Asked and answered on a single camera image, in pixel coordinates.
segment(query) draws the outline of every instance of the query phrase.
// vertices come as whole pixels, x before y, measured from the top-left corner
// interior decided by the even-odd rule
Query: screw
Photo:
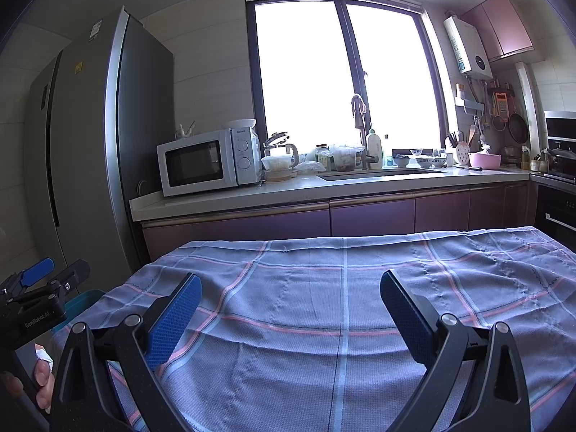
[[[124,320],[124,323],[129,327],[135,327],[140,323],[140,316],[139,315],[128,315]]]
[[[503,321],[499,321],[498,323],[496,323],[496,329],[498,331],[500,331],[500,333],[508,333],[508,331],[510,331],[510,328],[508,328],[508,325],[506,325]]]
[[[445,325],[454,326],[458,322],[458,319],[454,317],[453,314],[451,313],[445,313],[444,315],[442,315],[442,321],[444,322]]]
[[[78,323],[76,323],[73,327],[72,327],[72,331],[76,334],[82,333],[82,331],[84,331],[84,329],[86,328],[86,324],[79,321]]]

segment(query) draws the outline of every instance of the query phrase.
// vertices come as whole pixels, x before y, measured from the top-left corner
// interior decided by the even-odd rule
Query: water heater
[[[492,70],[476,27],[455,16],[445,20],[444,27],[450,37],[460,72],[474,79],[492,79]]]

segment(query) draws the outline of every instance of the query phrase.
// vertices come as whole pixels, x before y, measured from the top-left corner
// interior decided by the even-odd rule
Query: blue container
[[[91,289],[79,296],[74,297],[70,302],[66,303],[66,319],[59,325],[50,329],[52,334],[56,333],[59,329],[64,328],[68,323],[80,315],[84,310],[92,307],[96,302],[100,300],[106,294],[104,291],[99,289]]]

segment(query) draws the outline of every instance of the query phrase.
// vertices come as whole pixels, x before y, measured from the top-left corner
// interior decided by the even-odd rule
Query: plastic bag
[[[353,171],[356,168],[356,154],[364,151],[361,145],[332,145],[330,155],[334,157],[334,166],[339,172]]]
[[[293,170],[297,171],[299,174],[305,175],[315,174],[316,172],[325,172],[326,167],[324,167],[320,162],[304,161],[293,167]]]

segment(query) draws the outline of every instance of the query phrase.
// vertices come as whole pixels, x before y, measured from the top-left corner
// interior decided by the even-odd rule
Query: human hand
[[[24,393],[22,382],[10,372],[0,374],[8,393],[12,396],[19,396]],[[41,386],[36,394],[36,402],[40,409],[50,412],[52,404],[52,393],[54,391],[54,375],[50,372],[50,365],[45,360],[38,359],[34,366],[34,378]]]

